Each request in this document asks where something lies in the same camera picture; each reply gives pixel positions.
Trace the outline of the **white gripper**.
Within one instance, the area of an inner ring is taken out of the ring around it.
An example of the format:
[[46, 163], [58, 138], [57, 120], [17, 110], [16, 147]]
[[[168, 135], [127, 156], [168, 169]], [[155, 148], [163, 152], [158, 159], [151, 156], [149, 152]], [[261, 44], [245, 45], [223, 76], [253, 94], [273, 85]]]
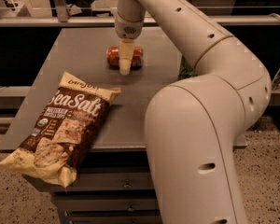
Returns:
[[135, 45], [133, 40], [140, 36], [144, 25], [144, 17], [136, 21], [128, 21], [117, 14], [115, 17], [115, 31], [119, 38], [119, 71], [126, 76], [130, 73]]

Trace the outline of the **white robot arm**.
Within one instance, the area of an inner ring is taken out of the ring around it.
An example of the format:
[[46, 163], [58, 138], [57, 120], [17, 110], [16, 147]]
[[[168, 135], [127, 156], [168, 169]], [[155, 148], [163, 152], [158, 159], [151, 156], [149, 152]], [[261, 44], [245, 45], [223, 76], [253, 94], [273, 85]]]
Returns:
[[161, 89], [147, 107], [147, 158], [162, 223], [248, 224], [232, 152], [270, 102], [270, 75], [186, 0], [118, 0], [117, 32], [146, 13], [197, 73]]

